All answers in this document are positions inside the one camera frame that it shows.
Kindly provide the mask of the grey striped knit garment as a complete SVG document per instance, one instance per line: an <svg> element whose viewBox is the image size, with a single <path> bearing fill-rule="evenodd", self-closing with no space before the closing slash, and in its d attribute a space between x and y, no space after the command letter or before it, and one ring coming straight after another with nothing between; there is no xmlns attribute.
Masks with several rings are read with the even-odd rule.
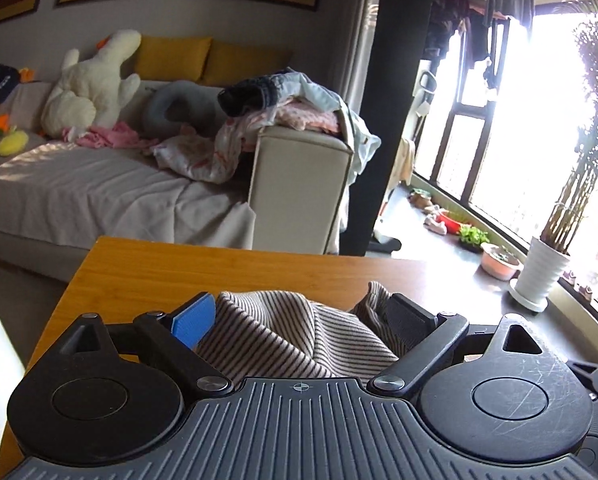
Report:
<svg viewBox="0 0 598 480"><path fill-rule="evenodd" d="M214 325L195 351L235 384L247 377L367 382L407 352L388 327L389 299L378 282L350 311L287 290L221 292Z"/></svg>

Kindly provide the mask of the hanging dark clothes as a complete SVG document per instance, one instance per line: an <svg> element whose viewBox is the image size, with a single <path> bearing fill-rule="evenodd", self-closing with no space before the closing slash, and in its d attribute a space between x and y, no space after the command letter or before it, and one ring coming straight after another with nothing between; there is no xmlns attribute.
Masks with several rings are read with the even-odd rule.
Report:
<svg viewBox="0 0 598 480"><path fill-rule="evenodd" d="M510 18L531 32L534 0L433 0L421 57L430 62L445 58L450 39L462 29L467 42L467 66L493 62L497 24Z"/></svg>

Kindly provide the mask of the pink bowl planter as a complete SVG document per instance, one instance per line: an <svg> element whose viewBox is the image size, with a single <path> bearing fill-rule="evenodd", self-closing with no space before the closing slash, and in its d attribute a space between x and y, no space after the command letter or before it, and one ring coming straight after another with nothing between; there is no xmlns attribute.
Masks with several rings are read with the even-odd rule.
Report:
<svg viewBox="0 0 598 480"><path fill-rule="evenodd" d="M480 266L491 278L508 282L523 269L520 259L511 254L505 247L482 243L482 260Z"/></svg>

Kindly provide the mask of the small green plant tray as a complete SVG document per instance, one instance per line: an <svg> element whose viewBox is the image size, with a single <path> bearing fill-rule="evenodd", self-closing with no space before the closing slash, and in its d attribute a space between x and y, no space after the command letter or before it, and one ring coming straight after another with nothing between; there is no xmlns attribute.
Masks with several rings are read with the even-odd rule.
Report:
<svg viewBox="0 0 598 480"><path fill-rule="evenodd" d="M484 248L483 244L489 244L490 238L486 231L482 231L477 226L462 224L459 229L459 244L466 250L480 254Z"/></svg>

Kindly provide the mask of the red small pot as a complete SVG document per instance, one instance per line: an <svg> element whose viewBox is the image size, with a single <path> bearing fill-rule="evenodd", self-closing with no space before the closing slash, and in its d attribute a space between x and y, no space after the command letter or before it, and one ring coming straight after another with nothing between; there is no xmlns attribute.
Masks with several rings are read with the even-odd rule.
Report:
<svg viewBox="0 0 598 480"><path fill-rule="evenodd" d="M451 235L459 235L464 226L459 220L453 219L448 212L439 212L437 220L445 225L447 232Z"/></svg>

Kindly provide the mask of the white ribbed plant pot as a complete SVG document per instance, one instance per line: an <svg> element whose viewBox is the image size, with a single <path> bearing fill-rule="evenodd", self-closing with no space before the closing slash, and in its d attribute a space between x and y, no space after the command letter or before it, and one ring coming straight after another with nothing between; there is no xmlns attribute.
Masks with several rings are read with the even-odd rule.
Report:
<svg viewBox="0 0 598 480"><path fill-rule="evenodd" d="M520 275L508 282L508 293L525 309L541 313L551 289L569 264L569 256L534 237Z"/></svg>

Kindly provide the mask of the floral white blanket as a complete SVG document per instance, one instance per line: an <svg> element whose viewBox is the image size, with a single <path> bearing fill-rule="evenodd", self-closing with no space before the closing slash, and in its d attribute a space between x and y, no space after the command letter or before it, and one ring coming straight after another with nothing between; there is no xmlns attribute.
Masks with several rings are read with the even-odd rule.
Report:
<svg viewBox="0 0 598 480"><path fill-rule="evenodd" d="M252 152L256 133L229 119L213 138L181 133L149 149L160 169L170 169L193 181L222 184L233 178L241 154Z"/></svg>

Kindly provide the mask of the beige sofa with grey sheet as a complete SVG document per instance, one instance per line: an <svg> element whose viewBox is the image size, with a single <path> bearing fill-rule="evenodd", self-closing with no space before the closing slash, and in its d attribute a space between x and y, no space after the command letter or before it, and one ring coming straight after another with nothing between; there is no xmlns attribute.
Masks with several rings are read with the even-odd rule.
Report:
<svg viewBox="0 0 598 480"><path fill-rule="evenodd" d="M267 127L248 182L212 185L158 168L139 150L44 140L47 82L22 84L0 111L29 137L0 157L0 261L67 282L102 236L265 252L338 248L352 158L325 133Z"/></svg>

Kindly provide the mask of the pink cloth on sofa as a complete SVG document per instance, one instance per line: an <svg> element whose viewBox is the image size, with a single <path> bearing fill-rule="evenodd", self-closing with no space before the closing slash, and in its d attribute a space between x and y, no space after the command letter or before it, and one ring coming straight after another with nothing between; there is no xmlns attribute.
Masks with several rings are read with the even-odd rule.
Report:
<svg viewBox="0 0 598 480"><path fill-rule="evenodd" d="M118 122L111 128L90 126L85 130L76 127L64 128L61 139L82 146L82 148L151 148L157 140L144 139L125 122Z"/></svg>

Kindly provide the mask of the grey neck pillow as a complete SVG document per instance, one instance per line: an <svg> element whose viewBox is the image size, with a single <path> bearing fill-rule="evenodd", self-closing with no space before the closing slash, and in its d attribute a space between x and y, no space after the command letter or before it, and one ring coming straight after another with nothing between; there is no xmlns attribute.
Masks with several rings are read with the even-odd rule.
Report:
<svg viewBox="0 0 598 480"><path fill-rule="evenodd" d="M203 138L215 136L227 119L219 104L220 88L187 80L159 88L142 111L142 133L165 140L192 132Z"/></svg>

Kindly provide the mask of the yellow plush toy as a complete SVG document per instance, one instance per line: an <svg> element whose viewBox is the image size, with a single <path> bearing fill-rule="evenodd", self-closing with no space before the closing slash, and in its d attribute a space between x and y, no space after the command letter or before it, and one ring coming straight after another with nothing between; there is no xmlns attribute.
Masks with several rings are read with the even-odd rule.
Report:
<svg viewBox="0 0 598 480"><path fill-rule="evenodd" d="M0 157L18 155L24 151L29 142L28 134L20 129L8 131L0 139Z"/></svg>

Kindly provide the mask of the white plush duck toy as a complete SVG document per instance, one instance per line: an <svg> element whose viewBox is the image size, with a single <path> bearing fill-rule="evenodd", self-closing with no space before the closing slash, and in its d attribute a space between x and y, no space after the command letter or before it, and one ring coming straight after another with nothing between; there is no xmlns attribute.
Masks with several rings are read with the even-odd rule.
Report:
<svg viewBox="0 0 598 480"><path fill-rule="evenodd" d="M139 89L140 77L123 77L122 65L141 42L136 30L121 29L108 37L93 58L82 61L79 50L69 50L42 111L46 136L59 139L67 130L83 133L92 127L116 125L121 110Z"/></svg>

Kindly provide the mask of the tall bamboo plant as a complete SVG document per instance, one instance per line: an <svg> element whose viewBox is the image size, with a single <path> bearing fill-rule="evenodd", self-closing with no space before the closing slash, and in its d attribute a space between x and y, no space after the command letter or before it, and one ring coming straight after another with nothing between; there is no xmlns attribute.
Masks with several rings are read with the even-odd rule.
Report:
<svg viewBox="0 0 598 480"><path fill-rule="evenodd" d="M577 27L576 41L584 63L584 90L590 118L579 129L576 165L540 234L541 242L563 255L569 251L598 183L598 13Z"/></svg>

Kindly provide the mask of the grey curtain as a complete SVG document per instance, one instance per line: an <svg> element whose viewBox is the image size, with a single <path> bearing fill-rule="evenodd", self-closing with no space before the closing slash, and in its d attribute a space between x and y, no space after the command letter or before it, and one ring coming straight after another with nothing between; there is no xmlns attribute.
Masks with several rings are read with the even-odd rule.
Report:
<svg viewBox="0 0 598 480"><path fill-rule="evenodd" d="M329 79L331 88L351 110L358 112L376 32L379 0L337 0L337 3Z"/></svg>

